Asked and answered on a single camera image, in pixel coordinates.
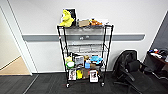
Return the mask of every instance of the black chair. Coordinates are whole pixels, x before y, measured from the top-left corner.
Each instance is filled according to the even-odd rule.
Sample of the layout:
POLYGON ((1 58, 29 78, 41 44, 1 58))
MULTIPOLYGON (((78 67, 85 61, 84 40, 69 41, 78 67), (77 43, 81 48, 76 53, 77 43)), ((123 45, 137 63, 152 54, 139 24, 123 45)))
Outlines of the black chair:
POLYGON ((113 76, 117 78, 114 84, 127 85, 127 93, 133 88, 142 94, 153 84, 152 79, 143 73, 145 67, 147 67, 145 64, 137 60, 137 51, 123 51, 113 68, 113 76))

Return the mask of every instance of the clutter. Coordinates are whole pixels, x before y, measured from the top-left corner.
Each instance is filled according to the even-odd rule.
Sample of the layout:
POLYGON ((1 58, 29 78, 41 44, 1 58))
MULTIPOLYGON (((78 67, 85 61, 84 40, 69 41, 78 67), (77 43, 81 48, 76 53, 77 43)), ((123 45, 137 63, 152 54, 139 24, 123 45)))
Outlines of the clutter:
POLYGON ((90 69, 96 69, 96 64, 95 63, 91 63, 90 64, 90 69))
POLYGON ((82 68, 82 79, 87 79, 87 78, 89 78, 89 74, 88 74, 88 72, 89 72, 89 69, 85 69, 85 68, 82 68))
POLYGON ((90 25, 102 25, 101 22, 98 22, 98 21, 95 20, 95 19, 91 19, 89 24, 90 24, 90 25))
POLYGON ((98 82, 98 76, 96 70, 90 70, 90 82, 98 82))
POLYGON ((99 64, 100 61, 102 61, 103 58, 100 58, 99 56, 92 56, 90 61, 96 61, 96 64, 99 64))
POLYGON ((73 61, 69 61, 69 62, 67 62, 65 65, 66 65, 66 67, 67 67, 68 69, 71 69, 71 68, 74 67, 75 63, 74 63, 73 61))
POLYGON ((89 69, 90 68, 90 64, 89 63, 85 63, 85 68, 89 69))
POLYGON ((81 70, 77 70, 76 71, 76 73, 77 73, 77 79, 81 79, 82 78, 82 71, 81 70))
POLYGON ((68 80, 76 80, 76 69, 69 70, 69 79, 68 80))
POLYGON ((71 17, 74 19, 74 21, 72 22, 71 26, 76 26, 76 13, 75 13, 75 9, 66 9, 70 12, 71 17))
POLYGON ((72 61, 72 57, 70 57, 70 56, 69 56, 69 57, 66 57, 66 58, 65 58, 65 61, 66 61, 66 62, 72 61))
POLYGON ((79 27, 88 26, 89 25, 89 20, 79 21, 78 24, 79 24, 79 27))
POLYGON ((70 27, 74 19, 71 17, 71 14, 67 10, 63 10, 63 21, 60 23, 60 26, 70 27))
POLYGON ((88 56, 88 55, 84 56, 84 61, 86 61, 86 60, 88 60, 88 59, 89 59, 89 56, 88 56))
POLYGON ((75 64, 76 65, 84 65, 84 57, 83 56, 76 56, 75 57, 75 64))

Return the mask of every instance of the cardboard box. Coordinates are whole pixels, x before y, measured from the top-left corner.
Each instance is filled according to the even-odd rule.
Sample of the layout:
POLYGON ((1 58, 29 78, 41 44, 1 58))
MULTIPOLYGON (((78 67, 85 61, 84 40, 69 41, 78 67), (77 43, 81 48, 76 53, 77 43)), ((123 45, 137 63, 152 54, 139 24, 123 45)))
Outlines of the cardboard box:
POLYGON ((89 20, 79 21, 79 27, 88 26, 88 25, 89 25, 89 20))

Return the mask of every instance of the caster wheel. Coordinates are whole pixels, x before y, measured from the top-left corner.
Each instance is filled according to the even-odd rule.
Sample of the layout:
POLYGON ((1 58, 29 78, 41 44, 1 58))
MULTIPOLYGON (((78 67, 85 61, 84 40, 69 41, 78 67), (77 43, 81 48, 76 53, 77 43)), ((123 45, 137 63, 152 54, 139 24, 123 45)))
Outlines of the caster wheel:
POLYGON ((69 84, 67 84, 67 88, 69 87, 69 84))
POLYGON ((101 83, 101 86, 103 87, 103 86, 104 86, 104 83, 101 83))

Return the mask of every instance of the box on shelf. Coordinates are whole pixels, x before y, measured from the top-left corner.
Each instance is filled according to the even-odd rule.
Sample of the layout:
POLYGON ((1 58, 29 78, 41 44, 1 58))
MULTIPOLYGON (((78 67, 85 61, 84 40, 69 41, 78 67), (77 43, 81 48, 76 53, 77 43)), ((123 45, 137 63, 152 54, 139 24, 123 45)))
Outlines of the box on shelf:
POLYGON ((76 69, 75 68, 69 70, 68 80, 76 80, 76 69))
POLYGON ((89 20, 79 21, 79 27, 88 26, 88 25, 89 25, 89 20))
POLYGON ((90 70, 90 82, 98 82, 98 76, 96 70, 90 70))

